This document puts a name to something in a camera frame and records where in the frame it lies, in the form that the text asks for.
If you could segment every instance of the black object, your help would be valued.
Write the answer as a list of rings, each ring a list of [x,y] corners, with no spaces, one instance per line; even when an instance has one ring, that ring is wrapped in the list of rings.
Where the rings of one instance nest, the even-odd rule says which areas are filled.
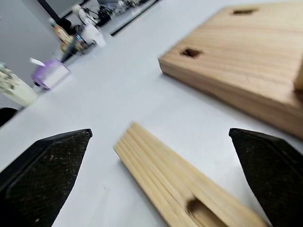
[[[109,10],[107,7],[100,6],[98,11],[98,18],[99,22],[96,24],[96,26],[101,27],[104,24],[106,24],[108,21],[111,20],[112,11]]]
[[[1,226],[51,227],[70,194],[90,129],[38,140],[0,173]]]
[[[13,108],[4,107],[0,109],[0,127],[8,122],[15,114],[17,110]]]
[[[303,156],[285,140],[230,129],[245,177],[274,227],[302,226]]]
[[[57,24],[61,26],[69,35],[75,35],[77,33],[77,26],[72,26],[71,21],[66,18],[61,18]]]

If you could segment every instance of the wooden block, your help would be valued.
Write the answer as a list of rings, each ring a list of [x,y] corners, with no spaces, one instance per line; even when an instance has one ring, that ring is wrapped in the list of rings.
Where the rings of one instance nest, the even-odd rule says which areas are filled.
[[[303,2],[226,7],[159,58],[161,70],[303,139]]]
[[[268,226],[137,123],[115,151],[171,227]]]

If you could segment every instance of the mortise hole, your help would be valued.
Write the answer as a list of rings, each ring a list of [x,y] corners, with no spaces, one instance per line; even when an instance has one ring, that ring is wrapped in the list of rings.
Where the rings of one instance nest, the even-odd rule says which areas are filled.
[[[254,12],[256,12],[258,9],[238,9],[238,10],[234,10],[232,15],[251,15]]]
[[[202,51],[197,51],[191,48],[186,48],[184,51],[181,52],[181,55],[185,55],[191,58],[196,58],[198,57],[200,54],[202,54]]]
[[[191,219],[198,226],[227,227],[210,209],[199,199],[194,198],[187,203],[187,211]]]

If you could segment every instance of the white tabletop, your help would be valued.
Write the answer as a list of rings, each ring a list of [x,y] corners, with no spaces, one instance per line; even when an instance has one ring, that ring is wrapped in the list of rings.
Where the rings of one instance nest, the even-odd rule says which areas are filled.
[[[105,48],[70,65],[72,75],[0,130],[0,170],[32,143],[91,128],[75,186],[54,227],[166,226],[113,145],[137,121],[184,159],[265,216],[245,180],[231,127],[295,138],[161,73],[157,57],[219,8],[245,0],[163,0]]]

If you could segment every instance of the purple container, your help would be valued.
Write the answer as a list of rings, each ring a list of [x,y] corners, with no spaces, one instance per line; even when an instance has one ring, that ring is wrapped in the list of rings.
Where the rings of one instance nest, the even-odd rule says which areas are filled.
[[[57,59],[45,62],[32,74],[34,82],[46,89],[53,89],[62,82],[71,72]]]

